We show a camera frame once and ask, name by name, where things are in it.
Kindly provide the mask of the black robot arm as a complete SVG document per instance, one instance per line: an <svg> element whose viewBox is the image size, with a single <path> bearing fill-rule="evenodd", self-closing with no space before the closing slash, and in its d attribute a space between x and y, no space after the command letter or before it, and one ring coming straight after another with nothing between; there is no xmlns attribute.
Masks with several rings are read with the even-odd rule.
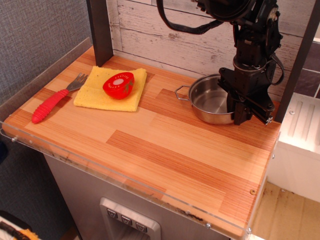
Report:
<svg viewBox="0 0 320 240"><path fill-rule="evenodd" d="M199 0L198 7L220 22L233 26L236 55L234 69L219 69L219 86L227 92L227 110L240 125L256 116L265 125L275 110L268 89L276 67L283 68L275 51L281 47L279 16L275 0Z"/></svg>

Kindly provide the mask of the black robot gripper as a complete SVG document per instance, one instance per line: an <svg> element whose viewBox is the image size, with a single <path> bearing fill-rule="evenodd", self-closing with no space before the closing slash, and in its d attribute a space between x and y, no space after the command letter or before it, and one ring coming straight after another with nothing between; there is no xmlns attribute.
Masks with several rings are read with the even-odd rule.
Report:
<svg viewBox="0 0 320 240"><path fill-rule="evenodd" d="M272 122L275 105L268 94L274 77L274 66L254 71L219 69L218 85L227 92L227 112L234 112L233 123L241 125L256 116L263 124Z"/></svg>

